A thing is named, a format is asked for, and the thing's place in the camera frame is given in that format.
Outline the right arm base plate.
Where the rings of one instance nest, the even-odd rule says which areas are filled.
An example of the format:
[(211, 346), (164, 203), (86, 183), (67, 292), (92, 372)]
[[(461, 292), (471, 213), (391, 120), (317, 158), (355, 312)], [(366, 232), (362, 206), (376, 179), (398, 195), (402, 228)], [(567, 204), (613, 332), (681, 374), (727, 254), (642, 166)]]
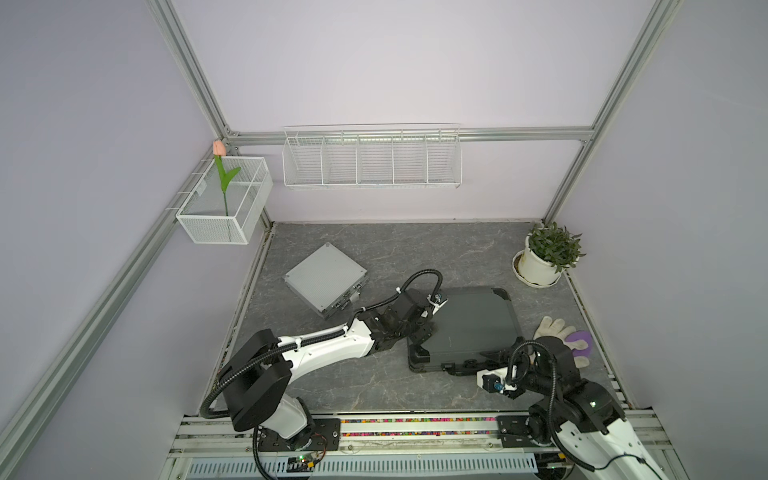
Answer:
[(546, 414), (499, 415), (496, 417), (498, 438), (504, 448), (553, 447)]

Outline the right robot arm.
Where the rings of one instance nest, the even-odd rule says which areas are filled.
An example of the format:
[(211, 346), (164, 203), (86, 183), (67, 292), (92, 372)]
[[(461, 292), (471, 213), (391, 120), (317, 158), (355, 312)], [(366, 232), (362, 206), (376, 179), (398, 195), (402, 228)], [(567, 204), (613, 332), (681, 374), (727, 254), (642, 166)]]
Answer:
[(556, 336), (516, 343), (493, 354), (493, 369), (477, 374), (488, 393), (515, 399), (536, 393), (525, 422), (512, 428), (536, 446), (557, 448), (588, 479), (664, 479), (618, 401), (583, 378), (572, 350)]

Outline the dark grey poker case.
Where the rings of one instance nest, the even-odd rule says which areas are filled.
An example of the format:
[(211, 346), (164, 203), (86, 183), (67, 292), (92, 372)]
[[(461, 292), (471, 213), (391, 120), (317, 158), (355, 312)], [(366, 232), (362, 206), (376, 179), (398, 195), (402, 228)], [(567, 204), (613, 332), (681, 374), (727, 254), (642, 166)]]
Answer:
[(485, 286), (447, 289), (444, 295), (447, 303), (432, 317), (433, 334), (422, 343), (431, 362), (408, 361), (409, 369), (470, 376), (501, 367), (497, 352), (523, 337), (508, 292)]

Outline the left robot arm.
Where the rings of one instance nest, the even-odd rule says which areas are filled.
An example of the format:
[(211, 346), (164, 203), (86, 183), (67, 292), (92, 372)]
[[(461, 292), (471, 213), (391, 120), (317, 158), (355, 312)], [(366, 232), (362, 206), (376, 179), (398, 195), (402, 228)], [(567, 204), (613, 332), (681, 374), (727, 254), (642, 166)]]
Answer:
[(221, 368), (199, 416), (228, 417), (237, 431), (265, 428), (285, 440), (311, 435), (315, 427), (305, 403), (286, 393), (291, 382), (346, 360), (391, 349), (414, 336), (444, 304), (443, 275), (422, 269), (396, 293), (357, 309), (345, 323), (298, 336), (274, 335), (265, 329)]

